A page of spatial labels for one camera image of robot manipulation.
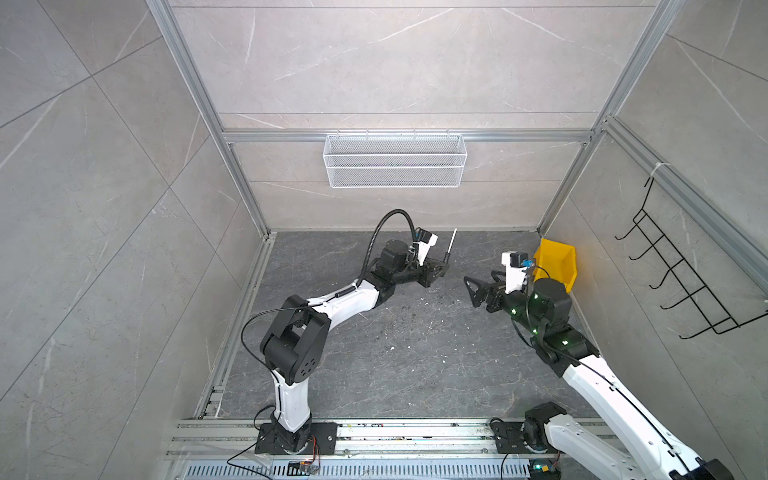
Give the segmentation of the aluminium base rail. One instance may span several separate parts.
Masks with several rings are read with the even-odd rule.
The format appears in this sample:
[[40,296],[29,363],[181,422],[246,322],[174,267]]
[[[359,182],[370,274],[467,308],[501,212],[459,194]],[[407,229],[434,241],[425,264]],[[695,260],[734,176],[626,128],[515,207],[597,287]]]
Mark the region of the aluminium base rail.
[[300,454],[258,444],[248,420],[185,420],[163,479],[588,479],[556,450],[525,448],[519,419],[323,419]]

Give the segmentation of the yellow plastic bin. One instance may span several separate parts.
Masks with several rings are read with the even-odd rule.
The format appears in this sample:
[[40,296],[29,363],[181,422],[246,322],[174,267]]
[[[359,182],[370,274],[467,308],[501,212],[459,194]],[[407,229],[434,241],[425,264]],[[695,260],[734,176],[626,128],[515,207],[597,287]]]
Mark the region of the yellow plastic bin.
[[535,280],[552,278],[562,283],[567,293],[573,289],[578,276],[576,248],[548,239],[542,239],[534,254],[537,268]]

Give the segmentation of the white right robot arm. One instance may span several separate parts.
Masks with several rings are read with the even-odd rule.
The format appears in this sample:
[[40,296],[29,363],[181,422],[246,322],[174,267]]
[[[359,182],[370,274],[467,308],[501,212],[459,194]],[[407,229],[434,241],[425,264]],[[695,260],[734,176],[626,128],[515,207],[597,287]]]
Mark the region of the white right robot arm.
[[464,279],[473,306],[507,314],[539,358],[579,393],[621,442],[615,447],[552,402],[527,411],[523,437],[535,452],[565,453],[600,479],[730,479],[718,459],[706,460],[666,428],[611,370],[599,350],[569,323],[572,300],[551,278],[511,283]]

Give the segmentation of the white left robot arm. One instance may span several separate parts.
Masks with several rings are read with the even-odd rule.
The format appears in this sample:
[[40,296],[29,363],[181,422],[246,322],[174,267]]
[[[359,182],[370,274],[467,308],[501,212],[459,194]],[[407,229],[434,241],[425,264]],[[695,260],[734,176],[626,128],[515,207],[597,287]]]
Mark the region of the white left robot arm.
[[356,315],[386,302],[401,284],[425,288],[443,277],[450,266],[450,251],[429,255],[437,236],[419,231],[408,245],[388,241],[381,255],[367,258],[361,276],[329,294],[304,299],[293,295],[276,309],[265,333],[259,360],[269,370],[275,393],[271,428],[264,435],[288,453],[299,453],[311,440],[312,414],[308,379],[318,368],[329,332]]

